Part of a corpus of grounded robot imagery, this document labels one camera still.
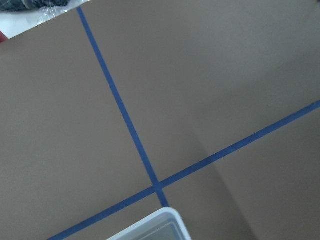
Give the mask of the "clear plastic bin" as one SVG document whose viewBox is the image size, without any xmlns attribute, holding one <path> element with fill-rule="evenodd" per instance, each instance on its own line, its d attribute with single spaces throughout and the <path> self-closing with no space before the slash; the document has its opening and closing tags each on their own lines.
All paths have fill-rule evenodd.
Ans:
<svg viewBox="0 0 320 240">
<path fill-rule="evenodd" d="M 109 240 L 191 240 L 177 210 L 163 207 L 122 230 Z"/>
</svg>

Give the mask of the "clear plastic wrap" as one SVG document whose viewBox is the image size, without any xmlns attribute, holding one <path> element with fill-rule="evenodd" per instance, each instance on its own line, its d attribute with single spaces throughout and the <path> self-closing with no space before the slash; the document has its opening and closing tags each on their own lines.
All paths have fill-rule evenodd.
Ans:
<svg viewBox="0 0 320 240">
<path fill-rule="evenodd" d="M 48 6 L 39 9 L 36 26 L 57 18 L 87 3 L 88 0 L 47 0 Z"/>
</svg>

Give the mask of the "folded dark blue umbrella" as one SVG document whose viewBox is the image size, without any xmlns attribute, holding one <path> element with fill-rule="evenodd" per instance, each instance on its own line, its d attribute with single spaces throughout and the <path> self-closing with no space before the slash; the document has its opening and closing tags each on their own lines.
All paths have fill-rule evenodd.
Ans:
<svg viewBox="0 0 320 240">
<path fill-rule="evenodd" d="M 1 12 L 20 12 L 41 8 L 65 7 L 69 0 L 0 0 Z"/>
</svg>

